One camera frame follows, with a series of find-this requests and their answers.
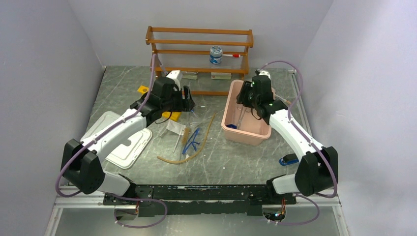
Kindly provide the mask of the tan rubber tubing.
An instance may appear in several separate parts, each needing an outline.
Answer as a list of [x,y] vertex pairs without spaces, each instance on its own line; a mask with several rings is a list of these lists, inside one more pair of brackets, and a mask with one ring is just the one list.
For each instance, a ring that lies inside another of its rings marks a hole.
[[215,118],[216,115],[217,115],[217,113],[214,113],[213,114],[213,116],[212,116],[212,118],[210,120],[210,123],[208,124],[207,131],[205,133],[204,140],[203,140],[203,142],[201,144],[201,147],[197,151],[195,151],[195,153],[193,155],[191,155],[188,158],[186,158],[184,160],[181,160],[181,161],[168,160],[168,159],[165,159],[165,158],[163,158],[161,156],[157,156],[156,158],[159,159],[159,160],[161,160],[161,161],[163,161],[163,162],[165,162],[165,163],[169,163],[169,164],[173,164],[173,165],[184,164],[184,163],[192,160],[193,158],[195,158],[204,149],[204,147],[205,147],[205,145],[207,143],[208,134],[210,132],[211,125],[212,125],[212,123],[213,123],[214,118]]

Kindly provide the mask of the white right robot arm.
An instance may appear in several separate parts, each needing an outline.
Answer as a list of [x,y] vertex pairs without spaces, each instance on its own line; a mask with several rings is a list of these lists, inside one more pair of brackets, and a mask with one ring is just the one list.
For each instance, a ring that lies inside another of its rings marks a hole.
[[287,193],[322,195],[323,190],[331,187],[335,191],[327,195],[327,198],[336,195],[337,151],[333,147],[323,146],[306,133],[294,119],[288,106],[275,99],[269,76],[256,75],[251,81],[243,81],[237,103],[254,110],[256,118],[277,131],[292,148],[299,162],[295,174],[269,180],[271,187],[266,189],[265,196],[270,203],[278,203]]

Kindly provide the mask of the metal crucible tongs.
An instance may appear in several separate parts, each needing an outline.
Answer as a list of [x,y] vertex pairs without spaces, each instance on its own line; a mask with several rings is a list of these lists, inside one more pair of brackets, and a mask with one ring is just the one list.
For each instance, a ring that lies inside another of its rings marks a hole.
[[246,113],[246,107],[244,105],[241,106],[240,108],[240,114],[238,116],[238,121],[237,121],[237,129],[240,129],[244,115]]

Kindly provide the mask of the blue safety glasses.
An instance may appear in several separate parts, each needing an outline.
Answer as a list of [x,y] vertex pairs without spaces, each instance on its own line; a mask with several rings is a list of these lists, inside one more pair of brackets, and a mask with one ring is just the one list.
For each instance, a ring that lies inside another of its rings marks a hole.
[[189,136],[189,138],[185,142],[185,145],[184,145],[184,147],[182,149],[182,152],[181,152],[183,155],[187,154],[187,152],[190,148],[193,149],[194,151],[197,151],[197,146],[200,145],[200,143],[196,141],[196,137],[198,136],[199,131],[200,131],[200,128],[198,127]]

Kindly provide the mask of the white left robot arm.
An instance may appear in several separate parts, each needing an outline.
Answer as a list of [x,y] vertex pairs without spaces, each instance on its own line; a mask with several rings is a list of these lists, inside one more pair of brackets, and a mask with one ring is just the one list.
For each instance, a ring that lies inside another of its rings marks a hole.
[[125,205],[134,202],[135,184],[120,174],[104,171],[102,162],[123,141],[160,119],[164,112],[189,112],[194,108],[190,88],[180,85],[181,78],[182,73],[174,70],[156,79],[148,92],[116,121],[82,141],[68,141],[60,177],[84,194],[101,191],[115,194]]

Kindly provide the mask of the graduated cylinder blue base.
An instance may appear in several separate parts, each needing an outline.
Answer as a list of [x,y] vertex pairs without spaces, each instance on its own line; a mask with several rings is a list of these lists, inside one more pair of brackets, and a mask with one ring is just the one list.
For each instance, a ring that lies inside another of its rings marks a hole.
[[232,109],[231,120],[226,125],[228,128],[237,129],[237,121],[238,121],[238,116],[240,114],[241,106],[242,106],[241,104],[237,104],[236,107]]

